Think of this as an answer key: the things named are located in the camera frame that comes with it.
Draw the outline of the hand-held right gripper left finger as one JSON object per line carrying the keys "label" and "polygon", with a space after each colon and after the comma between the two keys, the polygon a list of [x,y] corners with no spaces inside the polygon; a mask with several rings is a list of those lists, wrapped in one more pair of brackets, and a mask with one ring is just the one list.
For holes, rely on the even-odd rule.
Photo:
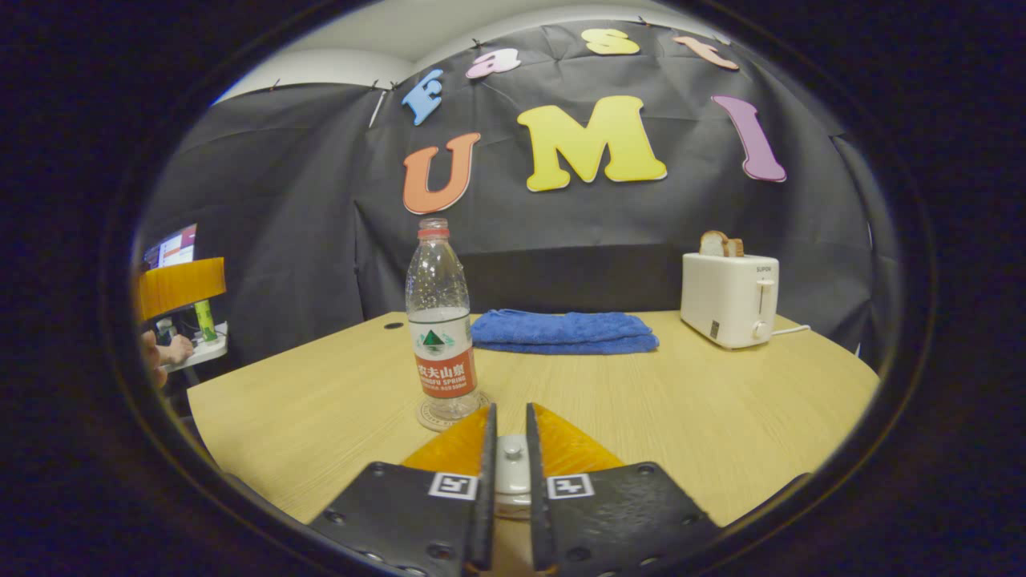
{"label": "hand-held right gripper left finger", "polygon": [[492,567],[497,406],[401,464],[371,462],[310,523],[389,576],[477,576]]}

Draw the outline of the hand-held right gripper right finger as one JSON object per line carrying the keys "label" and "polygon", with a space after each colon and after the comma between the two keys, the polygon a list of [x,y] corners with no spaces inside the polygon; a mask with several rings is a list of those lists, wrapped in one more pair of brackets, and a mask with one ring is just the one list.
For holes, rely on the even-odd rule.
{"label": "hand-held right gripper right finger", "polygon": [[722,529],[659,464],[625,464],[539,403],[525,410],[531,551],[543,576],[671,574]]}

